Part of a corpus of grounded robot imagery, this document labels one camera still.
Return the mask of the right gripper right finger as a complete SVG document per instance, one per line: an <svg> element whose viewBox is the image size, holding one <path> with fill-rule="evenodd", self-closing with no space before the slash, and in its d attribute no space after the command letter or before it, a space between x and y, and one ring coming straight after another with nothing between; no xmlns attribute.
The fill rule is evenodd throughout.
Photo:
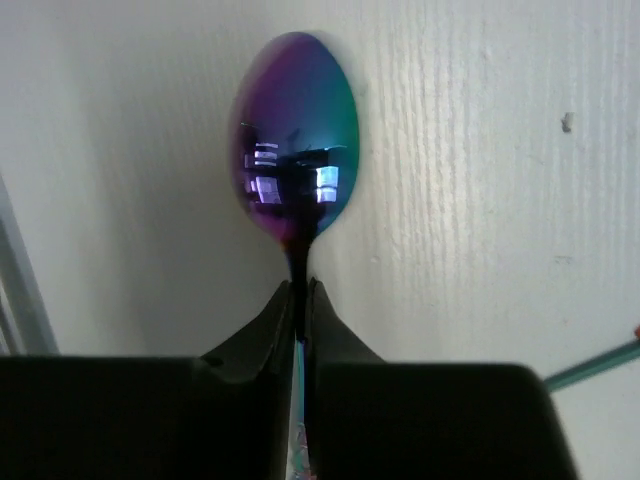
<svg viewBox="0 0 640 480"><path fill-rule="evenodd" d="M547 388L509 363L390 362L309 285L305 427L320 479L574 479Z"/></svg>

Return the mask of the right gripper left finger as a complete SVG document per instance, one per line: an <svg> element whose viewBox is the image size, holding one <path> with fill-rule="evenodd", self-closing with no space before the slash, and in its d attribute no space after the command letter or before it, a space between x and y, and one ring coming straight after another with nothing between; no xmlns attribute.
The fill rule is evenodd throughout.
<svg viewBox="0 0 640 480"><path fill-rule="evenodd" d="M194 357L6 356L5 479L282 479L294 328L281 283Z"/></svg>

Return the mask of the purple iridescent spoon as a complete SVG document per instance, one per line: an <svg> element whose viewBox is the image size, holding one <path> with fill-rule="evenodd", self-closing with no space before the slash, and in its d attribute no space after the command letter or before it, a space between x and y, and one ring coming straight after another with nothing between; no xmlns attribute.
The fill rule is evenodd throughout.
<svg viewBox="0 0 640 480"><path fill-rule="evenodd" d="M272 39L234 101L229 158L247 216L282 248L289 267L288 333L304 353L307 454L317 452L311 370L309 255L345 209L360 161L357 106L329 47L308 32Z"/></svg>

